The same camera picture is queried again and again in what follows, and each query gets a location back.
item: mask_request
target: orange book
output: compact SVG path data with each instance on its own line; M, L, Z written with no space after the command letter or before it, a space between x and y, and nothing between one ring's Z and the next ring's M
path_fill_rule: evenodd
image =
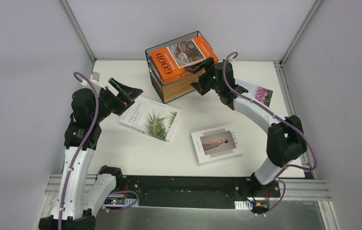
M202 36L153 51L151 57L164 84L192 75L184 70L186 66L196 64L209 57L213 57L215 63L219 61Z

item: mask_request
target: woman on book cover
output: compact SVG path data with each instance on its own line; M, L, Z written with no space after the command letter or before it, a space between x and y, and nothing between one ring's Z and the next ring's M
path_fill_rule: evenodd
M202 147L204 148L204 151L207 151L207 150L211 150L213 148L216 148L222 144L226 144L228 143L229 140L227 138L225 139L219 139L219 140L216 140L216 141L210 141L210 142L206 142L206 143L202 143Z

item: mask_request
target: book with palm leaves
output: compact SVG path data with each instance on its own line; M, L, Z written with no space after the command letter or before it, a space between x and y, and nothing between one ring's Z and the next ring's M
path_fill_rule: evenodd
M121 115L119 122L140 133L169 142L180 116L180 109L138 97Z

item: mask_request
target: book title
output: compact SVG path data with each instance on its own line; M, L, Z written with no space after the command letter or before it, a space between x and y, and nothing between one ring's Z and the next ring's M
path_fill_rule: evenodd
M136 121L139 119L141 112L139 111L140 103L137 104L136 109L133 111L132 115L130 116L128 123L134 125Z

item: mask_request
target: book with pink flowers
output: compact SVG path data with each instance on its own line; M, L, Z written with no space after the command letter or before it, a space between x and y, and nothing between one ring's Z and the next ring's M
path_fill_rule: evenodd
M270 106L272 90L238 79L236 79L236 84L244 87L249 91L248 93L244 94L248 94L249 97L256 98L256 100L263 103L267 107Z

